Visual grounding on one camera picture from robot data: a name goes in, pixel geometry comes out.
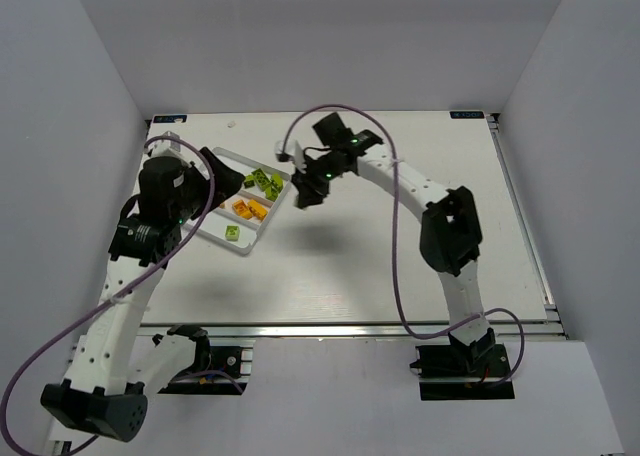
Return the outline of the dark green long lego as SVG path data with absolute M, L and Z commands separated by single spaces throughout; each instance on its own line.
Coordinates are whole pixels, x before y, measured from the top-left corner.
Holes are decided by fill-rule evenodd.
M 254 170 L 252 172 L 252 176 L 255 184 L 259 187 L 261 191 L 265 191 L 268 187 L 271 186 L 272 182 L 267 174 L 260 168 Z

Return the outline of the light green lego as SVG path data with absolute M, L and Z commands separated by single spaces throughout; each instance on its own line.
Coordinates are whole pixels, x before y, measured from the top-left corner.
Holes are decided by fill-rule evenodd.
M 280 194 L 280 190 L 278 189 L 277 186 L 274 185 L 268 185 L 265 189 L 264 189 L 264 193 L 265 196 L 268 200 L 270 201 L 276 201 L 279 194 Z

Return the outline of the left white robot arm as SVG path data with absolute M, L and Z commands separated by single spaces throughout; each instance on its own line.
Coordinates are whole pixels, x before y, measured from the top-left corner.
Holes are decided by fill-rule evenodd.
M 138 192 L 121 210 L 111 241 L 100 311 L 58 384 L 41 404 L 69 429 L 121 442 L 140 431 L 149 399 L 175 377 L 204 373 L 212 356 L 207 332 L 179 324 L 129 363 L 151 296 L 169 260 L 187 239 L 183 224 L 202 218 L 235 195 L 244 177 L 203 147 L 201 164 L 172 148 L 152 151 L 138 176 Z

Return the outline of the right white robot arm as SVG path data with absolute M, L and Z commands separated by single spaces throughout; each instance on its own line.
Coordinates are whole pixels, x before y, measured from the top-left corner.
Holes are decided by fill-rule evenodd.
M 376 132 L 354 132 L 333 112 L 313 127 L 322 146 L 311 157 L 291 137 L 286 137 L 277 158 L 295 166 L 291 182 L 299 209 L 320 205 L 330 185 L 352 173 L 381 188 L 393 198 L 392 218 L 405 207 L 420 224 L 419 251 L 441 282 L 449 314 L 443 334 L 454 355 L 467 370 L 481 365 L 495 345 L 486 319 L 478 282 L 479 246 L 483 236 L 472 192 L 460 186 L 449 189 L 412 168 L 400 158 L 384 127 Z

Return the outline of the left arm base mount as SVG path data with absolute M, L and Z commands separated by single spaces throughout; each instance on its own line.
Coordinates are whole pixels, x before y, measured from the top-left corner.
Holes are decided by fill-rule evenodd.
M 252 361 L 248 347 L 212 344 L 208 332 L 196 325 L 176 325 L 165 334 L 155 334 L 155 348 L 167 337 L 195 344 L 191 365 L 181 369 L 160 390 L 166 395 L 240 396 L 247 386 Z

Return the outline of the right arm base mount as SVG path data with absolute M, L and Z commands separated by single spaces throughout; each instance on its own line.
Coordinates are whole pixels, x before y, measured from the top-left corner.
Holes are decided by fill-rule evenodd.
M 416 360 L 409 365 L 419 379 L 422 401 L 514 400 L 513 384 L 497 382 L 511 370 L 506 348 L 497 344 L 488 357 L 468 369 L 447 345 L 416 347 Z

